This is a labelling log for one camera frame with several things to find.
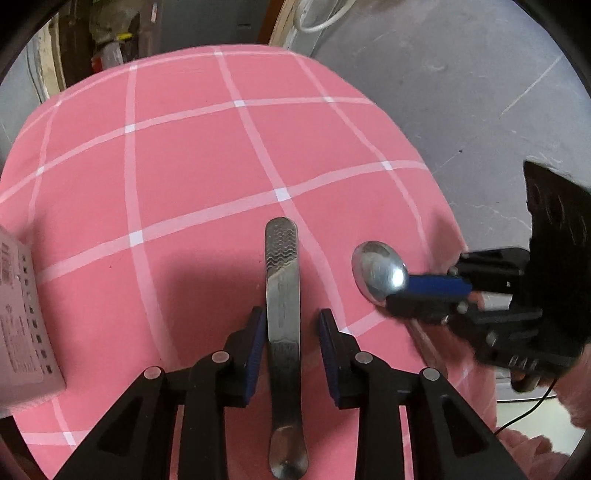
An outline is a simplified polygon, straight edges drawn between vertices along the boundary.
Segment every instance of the silver screw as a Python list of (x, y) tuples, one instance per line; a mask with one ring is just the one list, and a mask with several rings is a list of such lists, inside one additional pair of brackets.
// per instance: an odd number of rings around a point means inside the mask
[(496, 332), (488, 332), (486, 334), (485, 342), (489, 346), (495, 346), (495, 343), (498, 339), (499, 339), (499, 336), (496, 334)]
[(468, 311), (468, 304), (465, 301), (461, 301), (457, 304), (456, 312), (464, 314)]
[(220, 350), (212, 355), (212, 360), (215, 364), (224, 364), (230, 360), (230, 354), (224, 350)]
[(425, 370), (423, 370), (423, 376), (427, 380), (435, 382), (435, 380), (439, 380), (441, 374), (439, 373), (439, 370), (435, 370), (434, 368), (426, 368)]
[(146, 370), (144, 370), (144, 377), (148, 380), (155, 380), (160, 376), (161, 373), (162, 370), (160, 370), (160, 367), (148, 367)]
[(359, 352), (355, 355), (355, 359), (360, 363), (360, 364), (368, 364), (371, 363), (371, 361), (374, 359), (372, 354), (369, 352)]

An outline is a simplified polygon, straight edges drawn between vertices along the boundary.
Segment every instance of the table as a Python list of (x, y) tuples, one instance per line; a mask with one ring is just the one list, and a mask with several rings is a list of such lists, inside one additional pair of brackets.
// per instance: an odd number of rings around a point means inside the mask
[[(0, 223), (31, 244), (67, 384), (15, 415), (50, 478), (144, 368), (191, 365), (264, 304), (264, 227), (276, 216), (300, 233), (306, 478), (353, 478), (358, 413), (329, 397), (313, 320), (329, 307), (362, 349), (419, 371), (405, 327), (357, 291), (351, 253), (384, 241), (421, 273), (446, 271), (464, 248), (398, 127), (317, 62), (264, 46), (126, 64), (31, 115), (0, 181)], [(494, 426), (492, 372), (446, 330), (433, 340)], [(271, 478), (266, 381), (263, 370), (251, 405), (226, 413), (231, 479)]]

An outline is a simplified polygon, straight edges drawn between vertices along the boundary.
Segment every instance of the stainless steel utensil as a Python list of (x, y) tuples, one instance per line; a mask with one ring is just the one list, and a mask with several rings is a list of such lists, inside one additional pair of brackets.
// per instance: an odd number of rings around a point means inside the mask
[(272, 429), (269, 467), (278, 479), (301, 478), (308, 452), (301, 418), (300, 263), (297, 227), (288, 218), (265, 228)]
[[(408, 270), (400, 256), (387, 244), (369, 241), (359, 245), (351, 258), (353, 277), (362, 295), (374, 305), (385, 307), (386, 297), (408, 284)], [(447, 367), (431, 339), (416, 320), (404, 320), (414, 345), (428, 367), (447, 378)]]

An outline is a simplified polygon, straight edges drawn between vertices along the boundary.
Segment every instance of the spoon handle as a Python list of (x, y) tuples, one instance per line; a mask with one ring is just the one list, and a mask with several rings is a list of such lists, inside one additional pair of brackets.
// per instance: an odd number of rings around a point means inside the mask
[(414, 346), (421, 355), (425, 365), (439, 370), (439, 373), (447, 378), (446, 364), (418, 320), (411, 319), (407, 320), (405, 323), (407, 325), (408, 333), (413, 339)]

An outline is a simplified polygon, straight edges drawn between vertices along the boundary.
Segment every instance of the spoon bowl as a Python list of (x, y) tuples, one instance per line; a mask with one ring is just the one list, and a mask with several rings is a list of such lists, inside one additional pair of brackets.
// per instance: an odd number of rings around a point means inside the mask
[(388, 295), (408, 284), (408, 270), (402, 258), (382, 242), (359, 245), (353, 252), (351, 267), (357, 288), (374, 305), (384, 307)]

